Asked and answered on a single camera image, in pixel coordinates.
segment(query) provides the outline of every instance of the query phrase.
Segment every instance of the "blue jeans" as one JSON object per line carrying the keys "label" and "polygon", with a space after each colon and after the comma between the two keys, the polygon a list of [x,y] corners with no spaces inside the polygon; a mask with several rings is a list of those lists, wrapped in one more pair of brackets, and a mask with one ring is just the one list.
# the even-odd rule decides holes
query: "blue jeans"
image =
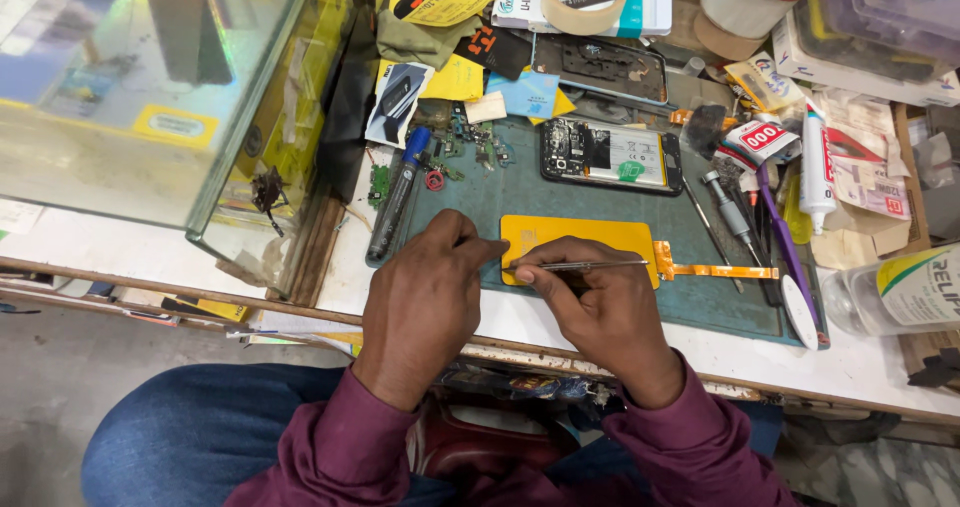
{"label": "blue jeans", "polygon": [[[103,418],[83,455],[83,497],[90,507],[222,505],[237,485],[277,464],[277,443],[294,410],[328,400],[343,371],[275,364],[167,370]],[[750,446],[771,455],[780,408],[755,409],[767,415],[763,424],[753,420]],[[545,473],[556,483],[614,474],[645,482],[627,452],[606,437]],[[450,483],[410,477],[402,505],[441,505],[455,495]]]}

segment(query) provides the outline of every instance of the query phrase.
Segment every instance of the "hand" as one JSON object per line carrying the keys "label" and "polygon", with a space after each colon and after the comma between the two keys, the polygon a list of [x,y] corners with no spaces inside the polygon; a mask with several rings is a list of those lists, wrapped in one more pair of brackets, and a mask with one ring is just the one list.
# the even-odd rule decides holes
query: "hand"
{"label": "hand", "polygon": [[509,248],[481,239],[463,213],[440,211],[373,275],[354,377],[381,401],[416,408],[480,325],[480,267]]}
{"label": "hand", "polygon": [[566,340],[590,362],[620,378],[637,405],[658,409],[678,399],[686,378],[680,357],[664,338],[646,266],[586,269],[583,281],[590,290],[579,299],[557,274],[536,267],[639,259],[636,253],[604,243],[561,237],[535,247],[511,266],[516,277],[546,301]]}

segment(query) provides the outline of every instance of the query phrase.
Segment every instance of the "glue tube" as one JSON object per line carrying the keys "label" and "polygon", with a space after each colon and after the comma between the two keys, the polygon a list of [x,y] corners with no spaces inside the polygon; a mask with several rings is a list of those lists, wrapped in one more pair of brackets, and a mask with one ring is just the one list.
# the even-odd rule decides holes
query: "glue tube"
{"label": "glue tube", "polygon": [[824,232],[824,218],[837,208],[834,163],[828,151],[827,124],[819,108],[806,99],[803,116],[803,159],[799,176],[799,210],[810,215],[813,234]]}

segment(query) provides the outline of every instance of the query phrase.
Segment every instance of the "person's left hand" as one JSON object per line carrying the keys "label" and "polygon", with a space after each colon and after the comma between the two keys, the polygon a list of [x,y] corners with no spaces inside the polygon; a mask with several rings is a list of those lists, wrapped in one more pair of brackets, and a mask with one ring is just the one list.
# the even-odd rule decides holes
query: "person's left hand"
{"label": "person's left hand", "polygon": [[444,209],[373,275],[353,375],[375,397],[412,411],[480,325],[480,267],[510,244],[477,235]]}

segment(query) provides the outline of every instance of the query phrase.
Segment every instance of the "green sticker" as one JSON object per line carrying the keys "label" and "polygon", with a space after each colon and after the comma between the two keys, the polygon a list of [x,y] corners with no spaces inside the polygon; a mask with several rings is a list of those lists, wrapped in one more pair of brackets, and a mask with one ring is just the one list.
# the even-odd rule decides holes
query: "green sticker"
{"label": "green sticker", "polygon": [[643,164],[633,160],[627,160],[620,164],[616,169],[620,175],[620,181],[637,182],[637,179],[643,175]]}

